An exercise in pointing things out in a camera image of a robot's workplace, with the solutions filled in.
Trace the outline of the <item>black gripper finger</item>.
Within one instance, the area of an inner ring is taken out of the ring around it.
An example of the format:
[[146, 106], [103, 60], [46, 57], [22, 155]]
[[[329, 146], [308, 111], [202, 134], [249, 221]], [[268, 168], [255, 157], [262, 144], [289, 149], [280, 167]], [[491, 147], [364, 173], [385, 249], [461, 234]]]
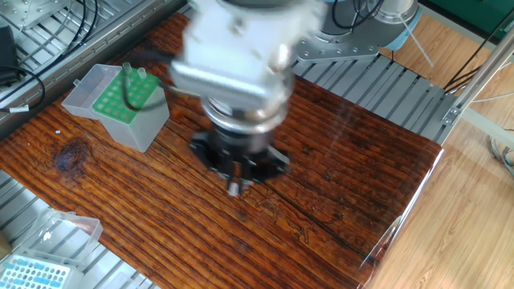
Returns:
[[235, 160], [232, 156], [221, 154], [210, 142], [210, 132], [196, 132], [189, 142], [191, 152], [210, 171], [226, 181], [226, 190], [231, 196], [240, 195], [240, 184], [234, 182]]
[[250, 186], [254, 183], [264, 183], [286, 173], [289, 165], [288, 152], [269, 145], [260, 153], [243, 158], [240, 184]]

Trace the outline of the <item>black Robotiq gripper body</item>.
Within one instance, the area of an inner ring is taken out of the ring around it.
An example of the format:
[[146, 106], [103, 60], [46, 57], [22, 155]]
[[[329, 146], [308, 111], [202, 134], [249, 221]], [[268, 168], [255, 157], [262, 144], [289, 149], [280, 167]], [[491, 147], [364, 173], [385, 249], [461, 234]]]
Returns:
[[271, 144], [273, 132], [242, 134], [222, 128], [210, 132], [210, 142], [221, 154], [230, 155], [234, 160], [264, 152]]

